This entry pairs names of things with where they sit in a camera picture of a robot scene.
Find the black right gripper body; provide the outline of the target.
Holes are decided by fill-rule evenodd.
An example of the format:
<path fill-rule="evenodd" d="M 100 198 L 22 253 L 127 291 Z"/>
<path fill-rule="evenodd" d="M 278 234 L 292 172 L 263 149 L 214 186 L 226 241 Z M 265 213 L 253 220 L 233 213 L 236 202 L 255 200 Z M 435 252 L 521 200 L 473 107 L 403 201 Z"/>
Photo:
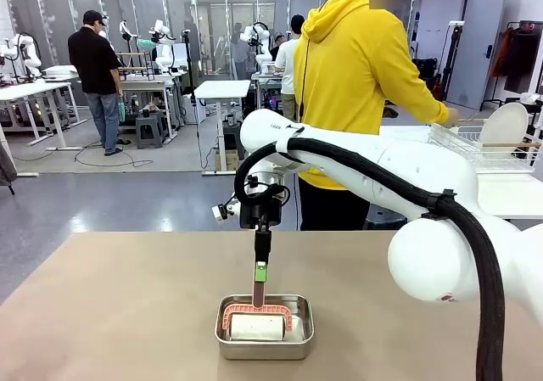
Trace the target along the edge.
<path fill-rule="evenodd" d="M 275 227 L 281 223 L 283 201 L 272 197 L 257 205 L 240 203 L 239 226 L 242 229 L 255 229 L 264 225 Z"/>

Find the person's right hand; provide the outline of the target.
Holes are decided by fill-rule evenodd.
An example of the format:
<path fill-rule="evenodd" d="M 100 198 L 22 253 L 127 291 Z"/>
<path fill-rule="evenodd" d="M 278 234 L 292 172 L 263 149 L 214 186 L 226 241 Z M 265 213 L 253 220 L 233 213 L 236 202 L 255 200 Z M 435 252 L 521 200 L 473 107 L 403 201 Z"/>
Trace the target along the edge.
<path fill-rule="evenodd" d="M 459 115 L 459 111 L 458 109 L 456 108 L 449 108 L 447 107 L 447 119 L 443 122 L 441 122 L 440 124 L 444 127 L 447 127 L 447 128 L 451 128 L 453 126 L 458 126 L 459 125 L 459 119 L 460 119 L 460 115 Z"/>

